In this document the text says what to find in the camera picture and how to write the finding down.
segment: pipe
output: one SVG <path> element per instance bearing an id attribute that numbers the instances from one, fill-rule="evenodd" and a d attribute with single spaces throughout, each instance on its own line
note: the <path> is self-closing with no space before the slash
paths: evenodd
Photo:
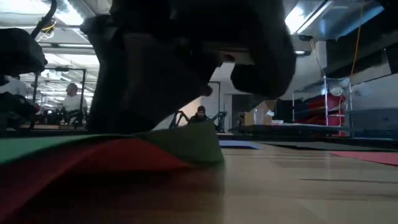
<path id="1" fill-rule="evenodd" d="M 83 101 L 85 100 L 85 84 L 86 84 L 86 74 L 87 70 L 83 70 L 83 81 L 81 83 L 81 95 L 80 95 L 80 112 L 84 113 L 83 111 Z"/>
<path id="2" fill-rule="evenodd" d="M 36 38 L 39 32 L 48 24 L 52 17 L 54 16 L 55 12 L 57 11 L 57 0 L 51 0 L 51 7 L 47 15 L 37 24 L 36 28 L 30 34 L 33 38 Z"/>

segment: fluorescent light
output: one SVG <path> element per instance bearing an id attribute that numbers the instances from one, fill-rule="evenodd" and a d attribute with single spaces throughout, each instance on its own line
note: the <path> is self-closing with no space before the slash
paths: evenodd
<path id="1" fill-rule="evenodd" d="M 69 1 L 63 1 L 66 6 L 66 10 L 55 13 L 55 16 L 59 18 L 66 25 L 79 26 L 84 22 L 84 18 L 76 11 L 75 8 L 69 3 Z"/>
<path id="2" fill-rule="evenodd" d="M 59 57 L 55 54 L 44 54 L 45 58 L 49 61 L 49 64 L 53 65 L 69 65 L 72 66 L 72 63 L 64 58 Z"/>
<path id="3" fill-rule="evenodd" d="M 50 108 L 53 108 L 53 107 L 54 107 L 54 105 L 50 105 L 50 104 L 48 104 L 48 103 L 43 103 L 43 106 L 48 106 L 48 107 L 50 107 Z"/>
<path id="4" fill-rule="evenodd" d="M 285 23 L 287 28 L 289 28 L 290 34 L 296 33 L 296 31 L 303 25 L 304 22 L 304 11 L 299 6 L 294 7 L 285 19 Z"/>
<path id="5" fill-rule="evenodd" d="M 303 32 L 309 25 L 311 25 L 311 23 L 313 23 L 315 21 L 315 19 L 317 19 L 329 6 L 330 4 L 332 4 L 333 1 L 329 0 L 327 1 L 314 15 L 312 15 L 310 17 L 310 19 L 305 22 L 305 24 L 303 24 L 300 29 L 297 31 L 297 33 L 301 33 Z"/>
<path id="6" fill-rule="evenodd" d="M 50 43 L 39 43 L 39 45 L 41 47 L 52 47 L 52 44 L 50 44 Z"/>
<path id="7" fill-rule="evenodd" d="M 59 44 L 60 47 L 70 47 L 70 48 L 87 48 L 92 49 L 93 46 L 91 44 Z"/>
<path id="8" fill-rule="evenodd" d="M 41 91 L 42 94 L 48 94 L 48 95 L 66 95 L 66 91 Z M 94 93 L 84 93 L 84 96 L 87 97 L 92 97 L 94 96 Z"/>
<path id="9" fill-rule="evenodd" d="M 67 82 L 72 82 L 72 80 L 71 80 L 70 78 L 63 77 L 62 75 L 61 75 L 61 79 L 65 80 L 65 81 L 67 81 Z"/>
<path id="10" fill-rule="evenodd" d="M 10 12 L 17 14 L 37 14 L 44 15 L 49 11 L 41 0 L 18 0 L 18 1 L 1 1 L 1 12 Z"/>
<path id="11" fill-rule="evenodd" d="M 96 55 L 71 55 L 71 54 L 59 54 L 60 57 L 71 61 L 75 65 L 82 66 L 99 66 L 100 62 Z"/>
<path id="12" fill-rule="evenodd" d="M 303 55 L 303 54 L 305 54 L 305 51 L 303 51 L 303 50 L 296 50 L 294 53 L 297 54 L 297 55 Z"/>

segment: ceiling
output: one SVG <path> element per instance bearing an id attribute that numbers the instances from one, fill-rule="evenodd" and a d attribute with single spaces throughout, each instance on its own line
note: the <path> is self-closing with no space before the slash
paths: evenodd
<path id="1" fill-rule="evenodd" d="M 37 40 L 44 48 L 45 56 L 49 61 L 49 68 L 68 66 L 87 71 L 89 84 L 85 88 L 85 93 L 90 102 L 95 89 L 99 63 L 92 46 L 85 35 L 80 32 L 79 25 L 87 17 L 107 14 L 111 7 L 111 0 L 57 1 L 55 32 L 47 35 L 41 33 Z M 382 10 L 373 0 L 284 0 L 285 22 L 292 34 L 313 35 L 316 39 L 335 39 L 359 26 L 358 13 L 364 2 L 362 22 L 366 22 Z M 19 27 L 27 32 L 32 32 L 37 22 L 47 13 L 49 3 L 50 0 L 0 0 L 0 29 Z M 297 35 L 292 36 L 292 41 L 298 51 L 311 50 L 308 43 L 299 40 Z M 229 65 L 217 69 L 213 75 L 213 80 L 229 80 L 230 69 Z M 22 75 L 22 80 L 28 85 L 33 79 L 33 75 Z M 81 71 L 70 71 L 62 74 L 51 70 L 45 71 L 39 78 L 39 98 L 47 96 L 45 104 L 55 106 L 59 103 L 59 99 L 65 97 L 66 85 L 69 82 L 79 84 L 81 79 Z"/>

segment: metal frame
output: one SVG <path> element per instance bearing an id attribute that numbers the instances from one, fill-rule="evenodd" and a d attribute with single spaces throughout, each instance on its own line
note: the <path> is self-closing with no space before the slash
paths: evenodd
<path id="1" fill-rule="evenodd" d="M 348 98 L 349 98 L 349 109 L 350 110 L 352 110 L 353 109 L 353 101 L 352 101 L 352 95 L 351 95 L 351 92 L 352 92 L 352 89 L 351 89 L 351 79 L 350 78 L 348 78 L 349 79 L 349 84 L 348 84 L 348 90 L 349 90 L 349 96 L 348 96 Z M 344 115 L 342 115 L 342 114 L 329 114 L 329 108 L 328 108 L 328 93 L 329 93 L 329 86 L 328 86 L 328 77 L 326 77 L 326 76 L 323 76 L 323 80 L 322 80 L 322 82 L 321 82 L 321 80 L 320 81 L 317 81 L 317 82 L 315 82 L 315 83 L 311 83 L 311 84 L 309 84 L 309 85 L 307 85 L 307 86 L 305 86 L 305 87 L 303 87 L 303 88 L 301 88 L 301 89 L 299 89 L 299 90 L 295 90 L 295 91 L 293 91 L 293 93 L 292 93 L 292 112 L 293 112 L 293 122 L 294 122 L 294 120 L 295 120 L 295 115 L 294 115 L 294 93 L 295 92 L 299 92 L 299 93 L 304 93 L 305 91 L 304 91 L 304 89 L 306 89 L 306 88 L 308 88 L 309 86 L 311 87 L 311 88 L 314 88 L 315 86 L 319 86 L 319 85 L 323 85 L 323 89 L 325 90 L 325 119 L 326 119 L 326 126 L 329 126 L 329 117 L 330 116 L 338 116 L 338 117 L 344 117 Z M 351 119 L 349 119 L 349 127 L 350 128 L 352 128 L 353 127 L 353 124 L 352 124 L 352 122 L 351 122 Z"/>
<path id="2" fill-rule="evenodd" d="M 55 67 L 55 68 L 45 68 L 47 70 L 59 70 L 62 67 Z M 86 75 L 87 75 L 87 69 L 85 68 L 67 68 L 68 70 L 72 70 L 72 71 L 82 71 L 83 72 L 83 79 L 81 81 L 81 98 L 80 98 L 80 111 L 83 112 L 83 101 L 84 101 L 84 91 L 85 91 L 85 85 L 86 85 Z M 36 103 L 36 96 L 37 96 L 37 87 L 39 84 L 39 75 L 41 73 L 40 72 L 35 72 L 35 80 L 34 80 L 34 89 L 33 89 L 33 102 Z"/>

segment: cable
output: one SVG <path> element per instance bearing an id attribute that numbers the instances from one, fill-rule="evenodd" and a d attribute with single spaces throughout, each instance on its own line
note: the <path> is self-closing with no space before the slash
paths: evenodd
<path id="1" fill-rule="evenodd" d="M 363 18 L 363 6 L 361 6 L 361 15 L 359 17 L 359 27 L 358 27 L 358 34 L 356 36 L 356 44 L 355 44 L 355 54 L 354 54 L 354 61 L 353 61 L 353 67 L 351 69 L 351 75 L 349 76 L 349 78 L 351 79 L 351 77 L 354 75 L 354 69 L 355 69 L 355 62 L 358 59 L 358 48 L 359 48 L 359 39 L 361 37 L 361 27 L 362 27 L 362 18 Z"/>
<path id="2" fill-rule="evenodd" d="M 57 25 L 57 22 L 54 22 L 54 23 L 53 23 L 51 26 L 49 26 L 49 27 L 43 28 L 42 31 L 50 30 L 50 29 L 54 28 L 55 25 Z"/>
<path id="3" fill-rule="evenodd" d="M 322 75 L 323 75 L 324 77 L 326 77 L 326 73 L 325 73 L 324 69 L 322 68 L 321 63 L 320 63 L 320 61 L 319 61 L 318 54 L 317 54 L 317 51 L 316 51 L 316 48 L 315 48 L 315 44 L 314 44 L 314 42 L 313 42 L 313 39 L 310 40 L 310 45 L 311 45 L 311 49 L 312 49 L 313 53 L 315 54 L 315 58 L 316 58 L 316 60 L 317 60 L 317 64 L 318 64 L 318 66 L 319 66 L 319 69 L 321 70 Z"/>

